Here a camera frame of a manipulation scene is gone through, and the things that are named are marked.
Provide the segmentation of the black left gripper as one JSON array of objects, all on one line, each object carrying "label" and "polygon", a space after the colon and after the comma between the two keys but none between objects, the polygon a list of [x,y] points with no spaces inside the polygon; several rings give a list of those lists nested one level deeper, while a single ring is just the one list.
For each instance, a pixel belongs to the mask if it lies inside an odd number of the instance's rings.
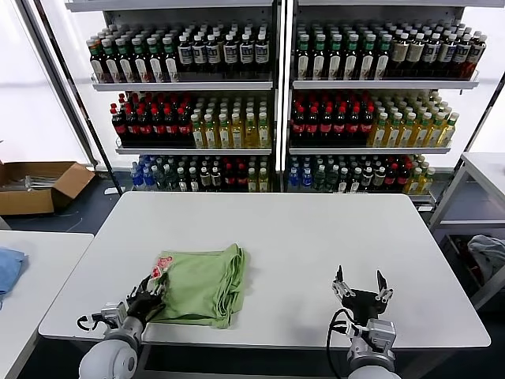
[{"label": "black left gripper", "polygon": [[142,279],[139,285],[134,287],[126,297],[128,305],[127,316],[135,317],[139,321],[150,321],[155,317],[165,307],[163,294],[166,291],[168,283],[168,273],[164,272],[155,279],[155,287],[152,292],[150,288],[152,277],[147,276]]}]

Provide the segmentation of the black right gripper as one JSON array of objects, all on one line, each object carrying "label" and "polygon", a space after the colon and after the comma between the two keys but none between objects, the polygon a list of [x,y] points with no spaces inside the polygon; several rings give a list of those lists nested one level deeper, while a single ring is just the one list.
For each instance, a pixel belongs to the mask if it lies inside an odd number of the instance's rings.
[{"label": "black right gripper", "polygon": [[335,273],[332,289],[341,299],[342,306],[350,310],[355,323],[367,323],[369,319],[377,319],[387,308],[387,303],[392,298],[394,290],[389,288],[385,277],[378,270],[378,294],[370,291],[352,290],[343,279],[342,266]]}]

